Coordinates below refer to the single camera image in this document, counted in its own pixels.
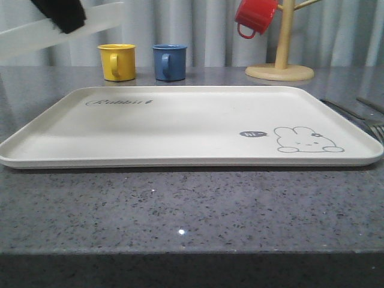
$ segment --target table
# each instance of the table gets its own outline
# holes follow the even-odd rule
[[[287,85],[383,115],[384,67],[320,68],[305,82],[244,67],[189,67],[179,82],[138,67],[0,67],[0,141],[90,86]],[[0,287],[380,287],[384,161],[365,167],[16,170],[0,166]]]

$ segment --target gray speckled countertop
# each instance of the gray speckled countertop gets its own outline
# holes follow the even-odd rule
[[[318,69],[297,86],[379,119],[384,67]],[[97,67],[0,67],[0,141],[87,86],[271,85],[244,68],[151,68],[112,83]],[[365,167],[14,170],[0,166],[0,254],[384,252],[384,162]]]

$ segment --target white tray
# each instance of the white tray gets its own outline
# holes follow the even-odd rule
[[[0,144],[14,168],[362,166],[382,145],[284,86],[73,91]]]

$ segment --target cutlery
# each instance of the cutlery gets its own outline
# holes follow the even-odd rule
[[[376,138],[384,146],[384,122],[365,118],[332,100],[320,99],[320,101],[347,118],[347,120],[354,123],[364,132]]]
[[[368,107],[373,108],[376,111],[379,111],[381,114],[384,115],[384,107],[383,106],[381,106],[379,104],[376,104],[376,103],[373,103],[372,101],[370,101],[368,99],[365,99],[365,98],[361,98],[361,97],[356,98],[356,100],[358,100],[361,103],[367,105]]]

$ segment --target gray curtain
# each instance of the gray curtain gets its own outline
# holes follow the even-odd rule
[[[82,0],[85,8],[109,0]],[[100,66],[99,44],[136,44],[138,67],[152,66],[152,45],[188,46],[188,66],[248,66],[274,62],[281,12],[263,34],[241,38],[241,0],[122,0],[121,26],[0,61],[0,65]],[[0,31],[44,16],[29,0],[0,0]],[[312,68],[375,66],[384,59],[384,0],[322,0],[295,12],[289,62]]]

